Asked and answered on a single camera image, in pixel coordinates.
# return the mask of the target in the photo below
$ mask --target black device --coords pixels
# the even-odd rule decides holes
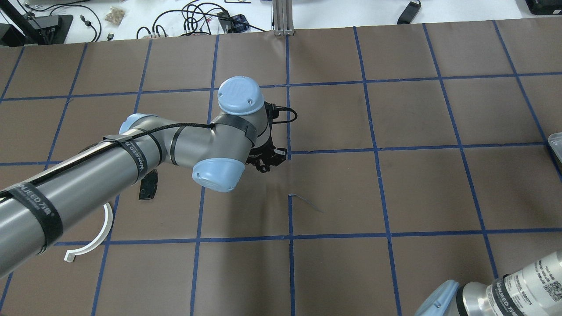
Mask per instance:
[[[17,47],[26,42],[25,36],[11,24],[0,24],[0,46]]]
[[[525,0],[532,14],[562,15],[562,0]]]
[[[416,3],[416,2],[410,1],[410,3],[408,3],[406,8],[404,9],[404,12],[402,12],[400,17],[398,18],[397,24],[409,24],[409,23],[411,23],[412,20],[415,18],[416,14],[418,14],[418,11],[420,11],[421,6],[422,6],[421,2]]]
[[[221,11],[219,13],[216,14],[217,17],[219,18],[219,23],[220,26],[223,27],[223,31],[225,33],[234,33],[234,25],[232,23],[232,18],[230,17],[230,14],[228,13],[228,11]]]
[[[36,16],[35,20],[29,20],[29,23],[36,30],[59,29],[61,26],[61,18],[59,15]]]
[[[250,29],[250,27],[248,26],[249,25],[248,20],[246,19],[246,16],[244,14],[238,14],[233,16],[232,22],[234,24],[234,29],[233,29],[234,33],[242,33]]]

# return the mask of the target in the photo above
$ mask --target power adapter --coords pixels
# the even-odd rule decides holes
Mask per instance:
[[[422,6],[421,2],[415,3],[410,1],[410,3],[408,3],[406,8],[404,9],[404,12],[402,12],[400,17],[398,18],[397,24],[411,23],[412,20],[415,18],[416,14],[418,14],[418,11],[420,11],[421,6]]]
[[[525,0],[529,10],[536,15],[562,15],[562,0]]]
[[[232,24],[232,18],[228,11],[221,11],[216,14],[219,18],[220,26],[222,26],[225,33],[233,33],[234,25]]]

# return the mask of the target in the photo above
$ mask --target black strap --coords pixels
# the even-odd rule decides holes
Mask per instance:
[[[178,130],[176,130],[176,132],[174,133],[174,137],[172,138],[172,144],[170,145],[170,160],[172,161],[172,164],[176,166],[178,165],[178,163],[175,161],[175,146],[178,142],[179,134],[182,133],[182,130],[184,128],[185,127],[180,127],[178,128]]]
[[[513,302],[513,299],[507,292],[507,288],[505,287],[504,279],[507,277],[506,274],[503,277],[499,277],[494,280],[492,283],[492,296],[493,299],[496,301],[496,305],[502,312],[504,316],[523,316],[523,313],[519,310],[519,308]]]
[[[118,142],[119,145],[121,145],[121,147],[123,147],[123,149],[131,155],[131,157],[135,161],[135,164],[137,165],[137,181],[144,178],[144,175],[146,175],[148,172],[148,162],[146,160],[146,157],[144,156],[144,153],[142,152],[142,150],[140,150],[141,148],[137,145],[137,142],[135,142],[131,136],[109,135],[104,136],[103,141]]]
[[[243,131],[246,138],[248,138],[252,142],[252,147],[256,144],[256,140],[257,140],[256,127],[253,126],[252,123],[241,118],[240,116],[221,114],[217,116],[212,123],[220,124],[220,125],[228,125],[237,128]]]
[[[460,316],[468,316],[468,313],[466,312],[466,308],[464,307],[463,291],[464,291],[464,285],[457,290],[457,294],[456,294],[457,310],[459,311]]]
[[[57,209],[33,184],[21,182],[8,189],[13,198],[31,211],[45,234],[45,244],[38,254],[45,252],[62,236],[62,220]]]
[[[136,130],[140,130],[141,132],[146,132],[145,129],[142,129],[140,127],[133,127],[131,129],[136,129]],[[149,136],[150,138],[152,138],[152,140],[154,141],[154,144],[156,145],[156,147],[158,147],[158,153],[160,154],[160,161],[158,162],[158,164],[162,164],[162,162],[164,161],[164,155],[162,154],[162,147],[160,146],[160,142],[158,141],[158,139],[156,139],[156,137],[154,137],[154,135],[152,134],[147,134],[147,136]]]

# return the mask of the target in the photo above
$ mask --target clear plastic container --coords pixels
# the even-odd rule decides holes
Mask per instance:
[[[552,134],[549,137],[549,144],[552,150],[558,157],[558,160],[562,162],[562,133]]]

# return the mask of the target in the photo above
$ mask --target cable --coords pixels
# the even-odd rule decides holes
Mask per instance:
[[[80,8],[84,8],[84,9],[88,9],[90,10],[90,12],[96,17],[96,20],[98,20],[98,24],[99,24],[99,33],[98,33],[98,37],[96,38],[96,40],[94,42],[97,42],[99,40],[99,37],[102,35],[102,22],[99,20],[99,16],[94,12],[94,10],[90,9],[87,6],[83,6],[81,4],[56,4],[58,5],[58,7],[54,8],[49,15],[53,15],[53,12],[55,12],[55,10],[58,10],[60,8],[64,8],[64,7],[80,7]]]
[[[150,33],[150,30],[146,26],[141,26],[140,29],[137,30],[137,39],[139,39],[139,33],[142,29],[145,29],[148,32],[148,35],[150,35],[150,38],[152,38],[152,33]]]
[[[157,128],[153,128],[151,130],[147,130],[146,132],[142,132],[142,133],[138,133],[135,134],[133,136],[131,136],[131,139],[137,139],[149,134],[153,134],[156,132],[159,132],[161,130],[164,129],[170,129],[170,128],[176,128],[176,127],[198,127],[198,128],[212,128],[215,124],[197,124],[197,123],[175,123],[175,124],[169,124],[169,125],[164,125],[164,126],[160,126]],[[99,156],[100,154],[103,154],[104,152],[107,152],[113,148],[119,147],[119,143],[118,142],[111,142],[109,143],[108,146],[105,147],[101,147],[100,149],[93,151],[85,156],[83,156],[80,159],[74,160],[72,162],[69,162],[68,164],[62,165],[58,168],[52,169],[51,171],[41,175],[40,177],[37,177],[33,180],[30,181],[31,184],[33,184],[34,186],[38,186],[40,184],[42,184],[43,182],[73,168],[76,167],[77,165],[86,162],[96,156]],[[12,197],[12,195],[8,192],[8,191],[0,191],[0,198],[5,198],[5,197]]]
[[[191,3],[188,4],[188,5],[187,5],[187,10],[188,10],[188,11],[189,11],[189,7],[190,7],[190,6],[193,6],[193,7],[194,7],[194,9],[193,9],[194,12],[195,12],[195,10],[199,10],[200,13],[203,13],[203,9],[201,8],[201,4],[198,4],[198,5],[191,4]],[[217,9],[217,8],[213,8],[213,9],[207,11],[207,14],[208,14],[209,12],[211,12],[212,10],[216,10],[216,9]],[[189,22],[189,25],[191,26],[190,28],[188,28],[189,31],[191,31],[191,29],[193,29],[194,31],[197,31],[197,28],[199,27],[199,22],[201,22],[203,19],[205,19],[205,24],[207,25],[207,30],[209,30],[209,33],[211,32],[211,27],[209,26],[209,20],[208,20],[206,14],[203,14],[203,16],[202,16],[199,20],[196,20],[195,17],[194,17],[194,13],[192,13],[191,16],[190,16],[188,19],[186,19],[185,21],[188,22],[189,19],[191,19],[191,20],[193,21],[193,22]],[[187,30],[185,29],[185,22],[184,22],[183,26],[184,26],[183,29],[184,29],[185,32],[187,33]]]
[[[218,4],[215,4],[215,3],[206,2],[206,3],[201,3],[201,4],[214,4],[214,5],[216,5],[216,6],[220,7],[220,8],[222,8],[222,9],[224,9],[223,7],[221,7],[221,6],[219,6]],[[161,17],[162,17],[163,15],[165,15],[165,14],[172,13],[172,12],[188,12],[188,13],[194,13],[194,14],[201,14],[201,15],[204,15],[204,16],[207,16],[207,15],[208,15],[208,16],[220,17],[220,16],[214,15],[214,14],[200,13],[200,12],[189,11],[189,10],[181,10],[181,9],[168,10],[168,11],[165,11],[165,12],[160,13],[160,15],[158,15],[158,16],[156,17],[156,19],[154,20],[154,23],[152,24],[152,30],[153,30],[153,31],[155,30],[155,28],[156,28],[156,22],[158,22],[158,19],[159,19],[159,18],[161,18]],[[248,24],[248,23],[243,23],[243,22],[236,22],[236,23],[239,23],[239,24],[242,24],[242,25],[245,25],[245,26],[249,26],[250,28],[254,28],[254,29],[256,29],[256,30],[265,32],[264,29],[260,29],[260,28],[258,28],[258,27],[256,27],[256,26],[253,26],[253,25]]]
[[[98,31],[96,31],[96,28],[95,28],[95,27],[93,27],[93,26],[91,26],[91,25],[90,25],[90,27],[91,27],[92,29],[94,29],[94,32],[95,32],[94,38],[91,40],[91,42],[95,42],[95,41],[97,41],[97,38],[98,38]]]
[[[166,34],[166,30],[164,30],[164,27],[162,25],[156,25],[156,34],[158,34],[158,37],[160,37],[160,33],[158,32],[158,27],[162,29],[162,32],[164,32],[164,37],[168,37],[168,34]]]
[[[90,0],[80,0],[80,1],[74,1],[74,2],[69,2],[69,3],[53,4],[52,6],[46,7],[45,9],[35,9],[35,8],[32,8],[32,7],[31,7],[29,4],[27,4],[27,3],[25,4],[25,6],[26,6],[27,8],[29,8],[29,9],[31,9],[32,11],[35,11],[35,12],[45,12],[45,11],[48,11],[49,9],[51,9],[52,7],[56,7],[56,6],[66,6],[66,5],[69,5],[69,4],[82,3],[82,2],[89,2],[89,1],[90,1]]]
[[[203,32],[203,31],[193,31],[191,33],[186,33],[186,34],[182,34],[180,36],[190,36],[192,34],[207,34],[207,35],[211,35],[211,33],[207,33],[207,32]]]
[[[296,112],[295,110],[293,110],[292,108],[290,108],[290,107],[276,106],[276,107],[275,107],[275,110],[278,110],[278,111],[281,111],[281,112],[289,111],[289,112],[291,112],[292,114],[294,114],[294,117],[293,117],[292,120],[288,120],[288,121],[274,121],[273,124],[287,124],[287,123],[292,123],[292,122],[294,122],[294,121],[297,119],[297,117],[298,117],[297,112]]]
[[[188,8],[188,6],[189,6],[190,4],[192,4],[193,2],[197,2],[197,1],[198,1],[198,0],[193,0],[193,1],[189,2],[188,4],[186,4],[185,6],[183,6],[182,10],[187,10],[187,8]],[[187,15],[185,15],[183,12],[182,12],[182,17],[183,17],[183,19],[187,19]]]

